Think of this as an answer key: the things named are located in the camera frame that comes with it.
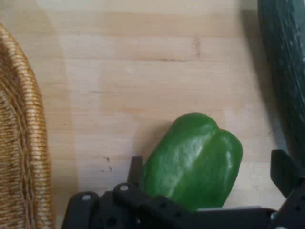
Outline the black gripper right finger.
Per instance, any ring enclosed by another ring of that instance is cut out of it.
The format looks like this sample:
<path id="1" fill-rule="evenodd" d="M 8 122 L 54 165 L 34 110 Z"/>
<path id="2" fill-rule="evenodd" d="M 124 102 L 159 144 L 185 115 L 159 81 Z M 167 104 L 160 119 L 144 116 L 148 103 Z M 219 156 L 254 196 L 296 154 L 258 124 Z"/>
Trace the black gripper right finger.
<path id="1" fill-rule="evenodd" d="M 305 227 L 305 170 L 283 150 L 271 152 L 270 176 L 285 197 L 271 220 L 270 229 Z"/>

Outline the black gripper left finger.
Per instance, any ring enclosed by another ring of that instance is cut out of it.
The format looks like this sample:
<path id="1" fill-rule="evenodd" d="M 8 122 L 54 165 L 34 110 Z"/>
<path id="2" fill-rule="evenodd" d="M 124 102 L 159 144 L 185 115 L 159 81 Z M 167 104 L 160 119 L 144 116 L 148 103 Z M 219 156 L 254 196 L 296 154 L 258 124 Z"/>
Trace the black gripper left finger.
<path id="1" fill-rule="evenodd" d="M 163 196 L 149 197 L 139 189 L 141 156 L 131 160 L 127 181 L 102 196 L 81 192 L 72 196 L 63 229 L 190 229 L 196 214 Z"/>

